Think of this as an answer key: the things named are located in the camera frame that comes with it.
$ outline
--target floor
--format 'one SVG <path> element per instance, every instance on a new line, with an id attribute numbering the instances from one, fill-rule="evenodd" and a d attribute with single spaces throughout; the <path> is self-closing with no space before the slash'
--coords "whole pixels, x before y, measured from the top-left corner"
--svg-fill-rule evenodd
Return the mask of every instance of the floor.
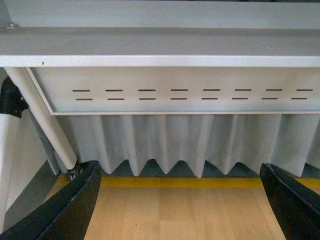
<path id="1" fill-rule="evenodd" d="M 49 196 L 61 187 L 55 185 Z M 313 190 L 320 194 L 320 188 Z M 85 240 L 102 239 L 285 240 L 285 237 L 261 187 L 102 186 Z"/>
<path id="2" fill-rule="evenodd" d="M 202 178 L 194 178 L 193 172 L 184 161 L 178 161 L 168 174 L 164 174 L 158 163 L 151 159 L 143 168 L 140 177 L 135 178 L 132 177 L 133 174 L 129 161 L 126 160 L 112 174 L 106 174 L 104 172 L 103 175 L 104 180 L 102 180 L 101 185 L 104 187 L 262 187 L 262 183 L 257 181 L 259 180 L 259 176 L 242 163 L 237 163 L 227 175 L 224 175 L 214 165 L 206 162 Z M 112 177 L 120 178 L 117 178 L 118 180 L 114 182 L 111 179 Z M 307 187 L 320 187 L 319 169 L 306 164 L 301 177 L 302 178 L 299 178 L 299 181 L 301 180 L 302 184 Z M 60 185 L 68 183 L 66 176 L 64 175 L 60 176 L 58 179 L 59 180 L 56 182 L 57 176 L 53 175 L 48 162 L 46 162 L 6 212 L 4 229 L 6 230 L 13 226 L 39 207 L 53 185 L 55 185 L 55 182 L 56 184 L 60 182 Z"/>

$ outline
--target metal bracket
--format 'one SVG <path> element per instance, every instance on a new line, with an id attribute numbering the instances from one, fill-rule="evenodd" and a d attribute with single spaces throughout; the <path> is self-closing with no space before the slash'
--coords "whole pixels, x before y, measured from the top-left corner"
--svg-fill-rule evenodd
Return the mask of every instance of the metal bracket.
<path id="1" fill-rule="evenodd" d="M 260 178 L 285 238 L 320 239 L 320 196 L 273 164 L 262 164 Z"/>
<path id="2" fill-rule="evenodd" d="M 9 26 L 7 26 L 5 29 L 14 29 L 16 27 L 19 27 L 19 25 L 15 23 L 10 23 Z"/>
<path id="3" fill-rule="evenodd" d="M 7 77 L 1 86 L 0 114 L 9 114 L 21 118 L 22 112 L 29 106 L 17 86 Z"/>

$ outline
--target curtain fold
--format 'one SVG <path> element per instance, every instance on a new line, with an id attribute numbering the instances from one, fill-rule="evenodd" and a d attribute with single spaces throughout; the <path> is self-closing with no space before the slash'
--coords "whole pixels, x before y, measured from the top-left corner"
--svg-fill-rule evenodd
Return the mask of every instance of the curtain fold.
<path id="1" fill-rule="evenodd" d="M 95 115 L 58 117 L 81 162 L 111 174 L 124 160 L 138 176 L 149 159 L 167 174 L 185 161 L 196 177 L 205 161 L 225 175 L 240 162 L 256 173 L 272 163 L 301 176 L 320 168 L 318 114 Z"/>

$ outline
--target ventilation slot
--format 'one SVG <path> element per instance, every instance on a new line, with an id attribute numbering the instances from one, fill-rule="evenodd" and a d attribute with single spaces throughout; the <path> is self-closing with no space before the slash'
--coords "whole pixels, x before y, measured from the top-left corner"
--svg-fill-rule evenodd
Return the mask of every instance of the ventilation slot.
<path id="1" fill-rule="evenodd" d="M 92 101 L 92 98 L 76 98 L 77 101 Z"/>
<path id="2" fill-rule="evenodd" d="M 186 92 L 188 89 L 171 89 L 172 92 Z"/>
<path id="3" fill-rule="evenodd" d="M 155 89 L 139 89 L 139 92 L 155 92 Z"/>
<path id="4" fill-rule="evenodd" d="M 72 90 L 72 92 L 81 93 L 81 92 L 90 92 L 90 90 L 75 89 L 75 90 Z"/>
<path id="5" fill-rule="evenodd" d="M 207 92 L 217 92 L 220 91 L 220 89 L 203 89 L 203 91 Z"/>
<path id="6" fill-rule="evenodd" d="M 123 92 L 122 89 L 107 89 L 106 92 Z"/>
<path id="7" fill-rule="evenodd" d="M 252 91 L 252 89 L 235 89 L 235 91 Z"/>

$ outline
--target white metal pipe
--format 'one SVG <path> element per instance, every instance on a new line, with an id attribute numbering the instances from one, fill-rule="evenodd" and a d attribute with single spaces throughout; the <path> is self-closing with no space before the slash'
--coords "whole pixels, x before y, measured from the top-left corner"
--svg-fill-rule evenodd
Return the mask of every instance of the white metal pipe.
<path id="1" fill-rule="evenodd" d="M 60 169 L 58 161 L 55 157 L 55 154 L 53 151 L 53 146 L 50 144 L 46 134 L 44 133 L 44 131 L 40 127 L 39 123 L 37 122 L 37 119 L 33 116 L 33 114 L 30 111 L 28 111 L 28 115 L 29 115 L 29 118 L 30 118 L 32 125 L 34 126 L 35 132 L 36 132 L 37 136 L 39 137 L 39 140 L 42 144 L 43 150 L 45 152 L 45 155 L 46 155 L 48 163 L 51 167 L 51 170 L 54 173 L 54 175 L 58 175 L 60 173 L 61 169 Z"/>
<path id="2" fill-rule="evenodd" d="M 35 119 L 43 129 L 66 168 L 74 168 L 77 156 L 55 116 L 52 116 L 24 67 L 5 67 L 12 82 L 19 88 Z"/>

